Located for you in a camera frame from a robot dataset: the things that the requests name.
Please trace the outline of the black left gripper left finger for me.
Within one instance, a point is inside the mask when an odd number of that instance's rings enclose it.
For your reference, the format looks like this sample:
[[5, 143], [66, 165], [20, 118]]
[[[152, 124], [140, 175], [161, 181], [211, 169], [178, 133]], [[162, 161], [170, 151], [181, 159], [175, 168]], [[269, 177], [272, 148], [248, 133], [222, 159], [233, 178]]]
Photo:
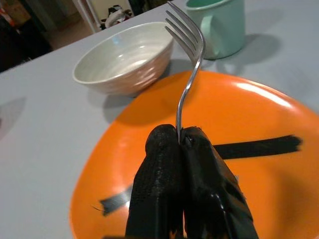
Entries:
[[184, 168], [175, 127], [156, 126], [133, 182], [125, 235], [136, 239], [183, 237]]

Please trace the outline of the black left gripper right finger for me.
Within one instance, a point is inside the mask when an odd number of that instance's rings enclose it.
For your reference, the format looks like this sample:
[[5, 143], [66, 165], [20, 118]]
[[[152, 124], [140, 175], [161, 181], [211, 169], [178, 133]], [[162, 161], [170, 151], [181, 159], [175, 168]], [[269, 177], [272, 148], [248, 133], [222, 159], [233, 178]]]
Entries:
[[258, 238], [235, 175], [202, 129], [195, 126], [184, 128], [180, 146], [189, 190], [184, 211], [188, 238]]

